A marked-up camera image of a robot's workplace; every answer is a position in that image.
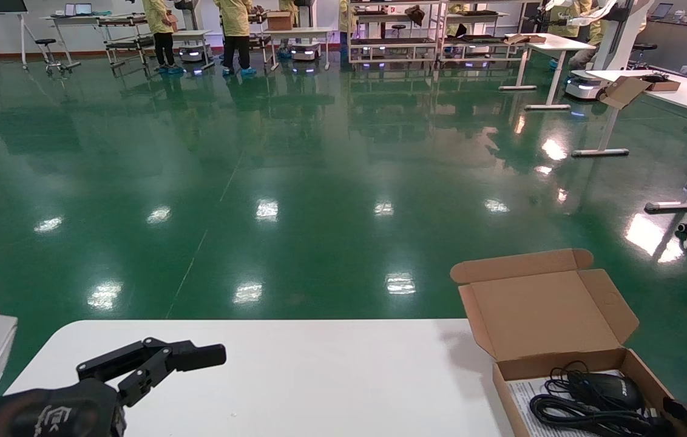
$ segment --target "whiteboard stand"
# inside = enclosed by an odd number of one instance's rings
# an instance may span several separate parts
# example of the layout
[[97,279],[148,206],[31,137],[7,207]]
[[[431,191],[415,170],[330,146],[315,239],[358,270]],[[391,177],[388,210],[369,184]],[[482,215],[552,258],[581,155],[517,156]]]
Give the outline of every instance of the whiteboard stand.
[[[33,36],[33,32],[30,31],[30,27],[28,27],[28,25],[25,24],[25,13],[17,14],[17,18],[19,19],[19,44],[21,45],[22,69],[28,71],[28,63],[27,61],[25,61],[25,32],[27,32],[28,35],[30,35],[30,40],[34,43],[36,42],[36,37]],[[44,63],[49,64],[49,59],[47,59],[47,53],[44,52],[44,48],[42,48],[38,44],[36,46],[39,47],[39,52],[41,52],[41,56],[44,56]]]

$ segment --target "black pants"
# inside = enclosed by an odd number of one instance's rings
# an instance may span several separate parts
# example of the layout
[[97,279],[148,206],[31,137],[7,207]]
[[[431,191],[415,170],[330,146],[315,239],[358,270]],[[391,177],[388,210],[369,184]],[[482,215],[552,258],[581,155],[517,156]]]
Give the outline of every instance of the black pants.
[[155,33],[155,55],[157,55],[157,62],[161,66],[173,66],[174,61],[174,34],[173,33]]
[[239,65],[242,70],[249,68],[249,37],[248,36],[226,36],[225,37],[225,60],[222,66],[233,69],[233,55],[235,50],[239,51]]

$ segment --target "paper manual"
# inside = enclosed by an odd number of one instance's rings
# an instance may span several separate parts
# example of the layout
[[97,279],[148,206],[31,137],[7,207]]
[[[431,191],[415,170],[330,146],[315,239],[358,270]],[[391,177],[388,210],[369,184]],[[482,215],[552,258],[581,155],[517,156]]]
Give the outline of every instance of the paper manual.
[[[607,373],[608,375],[622,376],[618,370],[596,371],[595,373]],[[549,378],[519,379],[507,381],[510,397],[516,403],[516,408],[521,414],[522,420],[527,426],[527,431],[532,437],[597,437],[591,432],[580,431],[577,429],[560,429],[543,425],[530,412],[530,399],[537,395],[548,395],[546,391],[546,381]],[[573,399],[567,393],[557,393],[561,398]]]

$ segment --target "cardboard box on table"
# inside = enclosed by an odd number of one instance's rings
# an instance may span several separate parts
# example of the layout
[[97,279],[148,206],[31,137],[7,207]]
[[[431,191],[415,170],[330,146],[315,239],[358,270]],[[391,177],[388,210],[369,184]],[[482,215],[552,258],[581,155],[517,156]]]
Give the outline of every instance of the cardboard box on table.
[[[632,349],[638,326],[604,270],[587,270],[585,249],[471,260],[452,268],[476,343],[495,359],[493,380],[516,437],[529,437],[506,381],[547,377],[582,360],[590,371],[620,370],[650,407],[672,396]],[[676,420],[677,434],[687,429]]]
[[289,11],[269,11],[268,30],[292,30],[293,29],[293,13]]
[[676,91],[680,82],[666,80],[661,83],[651,83],[640,79],[640,76],[621,76],[605,88],[600,95],[600,101],[608,106],[624,109],[635,97],[643,91]]

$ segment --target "glossy epoxy floor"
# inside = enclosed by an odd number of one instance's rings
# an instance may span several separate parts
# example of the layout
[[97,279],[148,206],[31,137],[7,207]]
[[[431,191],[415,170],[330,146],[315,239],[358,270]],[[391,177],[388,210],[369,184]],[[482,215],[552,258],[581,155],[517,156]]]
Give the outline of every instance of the glossy epoxy floor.
[[[641,321],[629,341],[687,401],[687,113],[642,98],[611,146],[599,103],[524,113],[515,71],[69,80],[0,66],[3,387],[75,320],[463,317],[460,260],[585,247]],[[547,314],[557,317],[560,314]]]

